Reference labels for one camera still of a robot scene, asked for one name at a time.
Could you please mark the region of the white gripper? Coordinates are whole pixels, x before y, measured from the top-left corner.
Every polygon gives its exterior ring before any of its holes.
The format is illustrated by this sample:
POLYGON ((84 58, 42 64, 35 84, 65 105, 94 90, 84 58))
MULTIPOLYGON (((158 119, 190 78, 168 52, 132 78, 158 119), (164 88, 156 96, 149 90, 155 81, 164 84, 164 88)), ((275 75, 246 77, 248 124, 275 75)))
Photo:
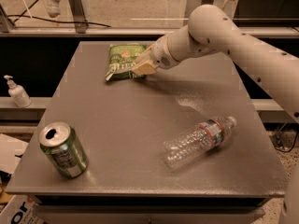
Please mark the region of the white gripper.
POLYGON ((137 76, 153 75, 157 73, 158 67, 170 69, 178 65, 171 55, 167 45, 167 35, 160 37, 153 45, 135 59, 135 65, 131 71, 137 76))

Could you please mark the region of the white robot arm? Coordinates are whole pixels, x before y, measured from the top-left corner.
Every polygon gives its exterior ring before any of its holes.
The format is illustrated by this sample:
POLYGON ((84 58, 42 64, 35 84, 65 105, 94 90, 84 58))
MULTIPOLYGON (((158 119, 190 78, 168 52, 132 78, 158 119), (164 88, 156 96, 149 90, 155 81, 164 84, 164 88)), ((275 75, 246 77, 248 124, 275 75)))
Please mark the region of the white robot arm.
POLYGON ((221 52, 299 122, 299 58, 242 32, 218 7, 202 5, 188 24, 164 35, 135 60, 131 71, 152 75, 189 58, 221 52))

